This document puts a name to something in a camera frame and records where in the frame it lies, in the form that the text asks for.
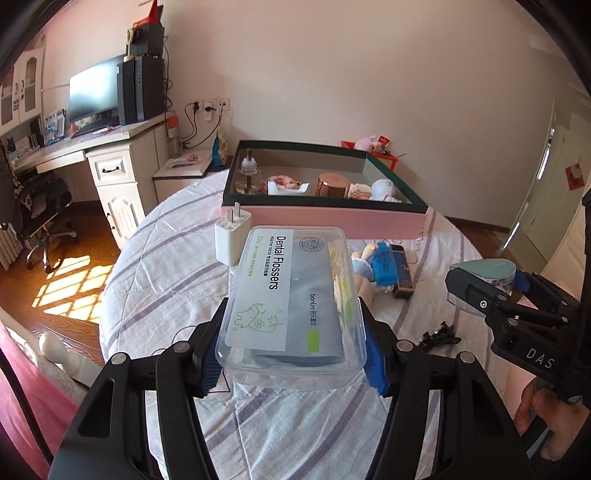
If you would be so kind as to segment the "person right hand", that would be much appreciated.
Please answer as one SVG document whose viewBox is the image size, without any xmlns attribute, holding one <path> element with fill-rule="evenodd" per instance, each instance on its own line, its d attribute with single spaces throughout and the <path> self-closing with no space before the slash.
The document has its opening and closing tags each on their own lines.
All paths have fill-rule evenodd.
<svg viewBox="0 0 591 480">
<path fill-rule="evenodd" d="M 544 388 L 541 380 L 535 378 L 522 391 L 514 423 L 518 432 L 523 434 L 534 415 L 541 418 L 551 432 L 541 456 L 546 460 L 558 461 L 575 442 L 589 414 L 590 410 L 581 400 L 576 403 L 564 402 L 553 391 Z"/>
</svg>

